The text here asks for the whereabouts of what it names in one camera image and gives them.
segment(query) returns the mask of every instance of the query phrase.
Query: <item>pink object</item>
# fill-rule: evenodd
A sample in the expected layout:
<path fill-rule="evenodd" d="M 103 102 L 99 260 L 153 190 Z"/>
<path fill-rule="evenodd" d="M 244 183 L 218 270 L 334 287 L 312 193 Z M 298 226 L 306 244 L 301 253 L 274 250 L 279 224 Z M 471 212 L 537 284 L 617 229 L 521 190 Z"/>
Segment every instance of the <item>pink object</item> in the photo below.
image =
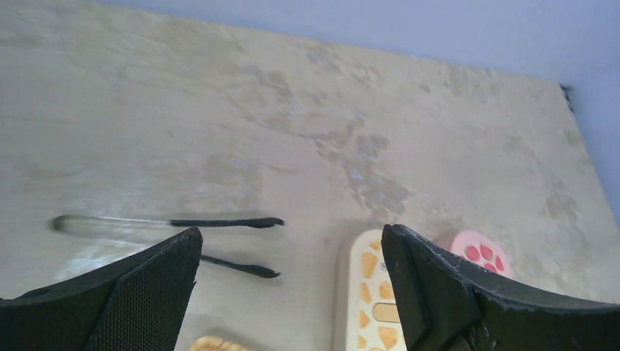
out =
<path fill-rule="evenodd" d="M 475 230 L 440 238 L 436 244 L 444 250 L 507 278 L 513 277 L 508 256 L 499 245 Z"/>

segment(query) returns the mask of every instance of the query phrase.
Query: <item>water stain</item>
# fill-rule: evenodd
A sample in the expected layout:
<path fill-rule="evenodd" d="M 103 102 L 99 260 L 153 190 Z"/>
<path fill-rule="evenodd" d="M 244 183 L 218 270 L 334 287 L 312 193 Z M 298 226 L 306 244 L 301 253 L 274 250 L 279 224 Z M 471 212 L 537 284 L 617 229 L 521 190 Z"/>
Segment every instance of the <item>water stain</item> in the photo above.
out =
<path fill-rule="evenodd" d="M 577 203 L 566 193 L 566 185 L 561 180 L 555 180 L 551 184 L 551 191 L 545 202 L 547 212 L 555 219 L 574 221 L 578 217 Z"/>
<path fill-rule="evenodd" d="M 292 168 L 283 168 L 283 167 L 277 167 L 274 165 L 267 165 L 267 167 L 270 170 L 275 170 L 278 173 L 284 174 L 284 175 L 294 175 L 297 174 L 297 170 L 296 169 L 292 169 Z"/>
<path fill-rule="evenodd" d="M 9 7 L 0 11 L 0 46 L 32 48 L 55 45 L 62 36 L 62 5 Z"/>
<path fill-rule="evenodd" d="M 428 86 L 428 84 L 422 83 L 422 84 L 419 84 L 418 87 L 427 94 L 431 93 L 431 87 Z"/>
<path fill-rule="evenodd" d="M 502 82 L 499 74 L 489 69 L 472 69 L 450 65 L 447 87 L 457 97 L 486 104 L 496 99 Z"/>
<path fill-rule="evenodd" d="M 42 189 L 53 186 L 51 184 L 64 184 L 92 171 L 97 166 L 97 159 L 93 156 L 54 163 L 31 162 L 5 156 L 0 156 L 0 159 L 5 166 L 0 169 L 7 171 L 3 176 L 5 179 L 10 179 L 7 184 L 11 184 L 9 188 L 13 194 L 41 192 Z"/>
<path fill-rule="evenodd" d="M 390 143 L 385 137 L 358 131 L 363 126 L 361 118 L 350 126 L 344 132 L 316 136 L 317 153 L 342 167 L 352 198 L 370 210 L 372 219 L 391 222 L 405 212 L 404 203 L 411 193 L 377 166 L 380 154 Z"/>
<path fill-rule="evenodd" d="M 568 233 L 568 237 L 572 240 L 575 247 L 574 250 L 580 256 L 586 259 L 592 255 L 590 241 L 576 220 L 571 220 L 568 224 L 565 224 L 564 231 Z"/>
<path fill-rule="evenodd" d="M 273 89 L 281 102 L 289 102 L 292 98 L 291 89 L 282 72 L 266 72 L 257 66 L 246 66 L 240 68 L 239 72 L 256 78 L 258 84 L 261 86 Z"/>
<path fill-rule="evenodd" d="M 566 144 L 575 148 L 583 148 L 583 139 L 581 139 L 581 135 L 578 130 L 575 129 L 565 129 L 564 130 L 564 139 L 566 140 Z"/>
<path fill-rule="evenodd" d="M 581 162 L 581 164 L 587 166 L 587 168 L 590 168 L 590 167 L 594 166 L 594 163 L 592 163 L 592 159 L 588 155 L 585 155 L 585 156 L 581 157 L 580 158 L 580 162 Z"/>
<path fill-rule="evenodd" d="M 442 218 L 422 223 L 420 234 L 429 240 L 435 240 L 449 235 L 455 235 L 466 229 L 461 217 Z"/>
<path fill-rule="evenodd" d="M 504 150 L 510 154 L 521 154 L 535 158 L 534 149 L 520 135 L 505 135 Z"/>
<path fill-rule="evenodd" d="M 245 50 L 236 40 L 209 28 L 183 19 L 169 19 L 156 32 L 155 38 L 165 45 L 162 60 L 158 61 L 178 74 L 192 77 L 233 73 L 237 57 Z"/>
<path fill-rule="evenodd" d="M 379 70 L 373 66 L 356 64 L 350 72 L 351 76 L 358 82 L 371 85 L 380 79 Z"/>
<path fill-rule="evenodd" d="M 272 130 L 289 132 L 292 129 L 292 121 L 288 116 L 280 115 L 265 118 L 263 123 Z"/>
<path fill-rule="evenodd" d="M 450 209 L 444 200 L 425 197 L 421 201 L 422 210 L 429 216 L 448 216 Z"/>
<path fill-rule="evenodd" d="M 140 155 L 140 172 L 143 194 L 134 203 L 166 201 L 170 204 L 160 206 L 176 213 L 250 211 L 260 205 L 259 167 L 234 154 Z"/>
<path fill-rule="evenodd" d="M 342 69 L 338 65 L 340 56 L 329 49 L 329 45 L 315 44 L 308 46 L 306 49 L 306 58 L 322 67 L 326 72 L 342 72 Z"/>
<path fill-rule="evenodd" d="M 318 107 L 324 106 L 328 100 L 328 95 L 324 91 L 309 94 L 310 100 Z"/>

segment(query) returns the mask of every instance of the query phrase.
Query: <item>yellow object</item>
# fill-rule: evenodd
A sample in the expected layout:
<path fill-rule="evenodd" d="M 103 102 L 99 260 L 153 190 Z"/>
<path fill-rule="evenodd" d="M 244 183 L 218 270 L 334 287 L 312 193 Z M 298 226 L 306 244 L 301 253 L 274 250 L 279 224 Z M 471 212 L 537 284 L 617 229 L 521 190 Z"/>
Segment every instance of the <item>yellow object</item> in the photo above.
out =
<path fill-rule="evenodd" d="M 407 350 L 381 234 L 366 231 L 341 251 L 332 351 Z"/>
<path fill-rule="evenodd" d="M 215 336 L 204 336 L 196 339 L 189 347 L 189 351 L 252 351 L 231 341 Z"/>

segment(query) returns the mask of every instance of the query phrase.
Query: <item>table surface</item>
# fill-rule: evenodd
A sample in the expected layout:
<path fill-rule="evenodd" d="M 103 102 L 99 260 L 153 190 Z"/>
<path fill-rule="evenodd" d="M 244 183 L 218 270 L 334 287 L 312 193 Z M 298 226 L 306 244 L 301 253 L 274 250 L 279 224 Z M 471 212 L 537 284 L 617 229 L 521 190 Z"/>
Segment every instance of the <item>table surface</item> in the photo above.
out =
<path fill-rule="evenodd" d="M 476 229 L 521 282 L 620 300 L 620 235 L 557 83 L 75 0 L 3 1 L 0 65 L 4 298 L 143 248 L 46 228 L 78 213 L 287 221 L 203 231 L 282 276 L 201 265 L 179 350 L 212 328 L 329 350 L 339 248 L 384 223 Z"/>

